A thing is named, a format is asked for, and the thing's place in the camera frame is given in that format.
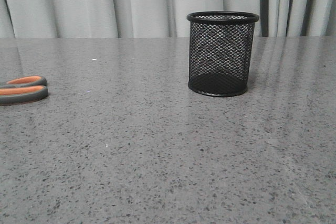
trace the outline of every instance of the granite surface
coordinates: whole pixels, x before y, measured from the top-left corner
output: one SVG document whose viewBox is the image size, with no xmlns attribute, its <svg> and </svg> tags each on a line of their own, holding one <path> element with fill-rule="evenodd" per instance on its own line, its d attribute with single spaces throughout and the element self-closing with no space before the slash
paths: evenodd
<svg viewBox="0 0 336 224">
<path fill-rule="evenodd" d="M 188 39 L 1 39 L 0 223 L 336 223 L 336 37 L 255 38 L 247 93 L 187 87 Z"/>
</svg>

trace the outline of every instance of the pen holder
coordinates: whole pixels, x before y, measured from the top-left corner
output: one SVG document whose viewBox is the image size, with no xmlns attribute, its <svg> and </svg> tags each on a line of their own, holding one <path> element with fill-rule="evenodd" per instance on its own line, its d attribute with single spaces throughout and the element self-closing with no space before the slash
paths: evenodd
<svg viewBox="0 0 336 224">
<path fill-rule="evenodd" d="M 254 23 L 259 16 L 242 12 L 198 12 L 191 22 L 189 83 L 191 90 L 214 97 L 247 91 Z"/>
</svg>

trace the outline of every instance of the table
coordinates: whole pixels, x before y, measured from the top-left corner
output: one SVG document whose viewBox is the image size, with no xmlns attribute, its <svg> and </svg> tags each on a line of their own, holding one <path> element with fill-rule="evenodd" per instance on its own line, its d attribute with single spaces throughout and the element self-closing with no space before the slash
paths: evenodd
<svg viewBox="0 0 336 224">
<path fill-rule="evenodd" d="M 247 93 L 187 87 L 188 39 L 1 39 L 0 223 L 336 223 L 336 37 L 255 38 Z"/>
</svg>

